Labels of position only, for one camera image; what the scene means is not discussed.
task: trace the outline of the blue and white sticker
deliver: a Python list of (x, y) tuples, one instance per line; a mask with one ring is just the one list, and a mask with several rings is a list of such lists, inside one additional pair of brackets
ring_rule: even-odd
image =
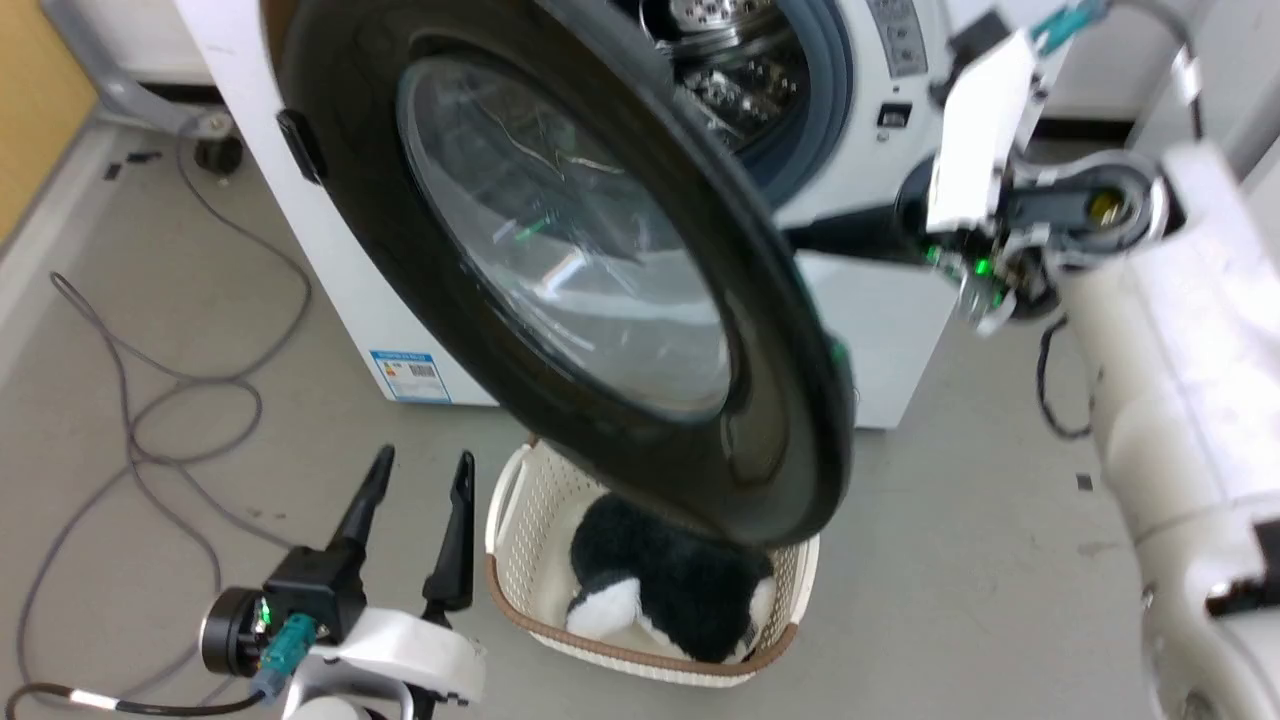
[(444, 388), (440, 370), (430, 355), (421, 352), (370, 352), (392, 397), (402, 402), (453, 402)]

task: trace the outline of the control panel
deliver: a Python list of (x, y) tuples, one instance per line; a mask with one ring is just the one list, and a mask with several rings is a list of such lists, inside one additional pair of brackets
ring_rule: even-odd
[(924, 53), (924, 33), (915, 14), (914, 0), (867, 0), (884, 42), (888, 74), (893, 78), (929, 72)]

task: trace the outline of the brown basket rim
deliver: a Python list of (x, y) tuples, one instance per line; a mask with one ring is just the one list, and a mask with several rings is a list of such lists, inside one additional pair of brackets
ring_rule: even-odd
[(754, 675), (782, 657), (782, 653), (791, 646), (791, 641), (795, 639), (796, 630), (799, 629), (795, 623), (787, 623), (787, 626), (783, 628), (782, 635), (778, 637), (776, 643), (764, 648), (756, 648), (755, 655), (753, 655), (746, 662), (718, 665), (714, 662), (676, 660), (673, 657), (663, 657), (649, 652), (625, 650), (617, 646), (602, 643), (599, 641), (590, 641), (521, 614), (511, 605), (511, 601), (508, 601), (507, 596), (502, 592), (502, 584), (498, 582), (498, 559), (492, 553), (485, 553), (485, 578), (489, 584), (489, 594), (493, 596), (493, 601), (498, 606), (498, 610), (502, 611), (502, 614), (506, 615), (513, 624), (529, 630), (530, 633), (570, 647), (584, 650), (586, 652), (612, 657), (613, 660), (634, 662), (636, 665), (645, 665), (648, 667), (658, 667), (662, 670), (673, 670), (676, 673), (694, 673), (719, 678)]

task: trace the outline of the black fur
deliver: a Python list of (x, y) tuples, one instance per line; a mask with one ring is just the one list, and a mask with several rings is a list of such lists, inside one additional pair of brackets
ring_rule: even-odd
[(613, 493), (586, 510), (570, 561), (584, 588), (637, 578), (641, 612), (703, 662), (723, 662), (759, 632), (751, 625), (751, 594), (773, 574), (764, 552), (673, 527)]

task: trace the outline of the yellow wooden board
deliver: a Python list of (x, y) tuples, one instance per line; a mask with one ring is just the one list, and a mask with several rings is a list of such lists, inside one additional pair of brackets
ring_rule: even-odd
[(0, 243), (96, 100), (37, 0), (0, 0)]

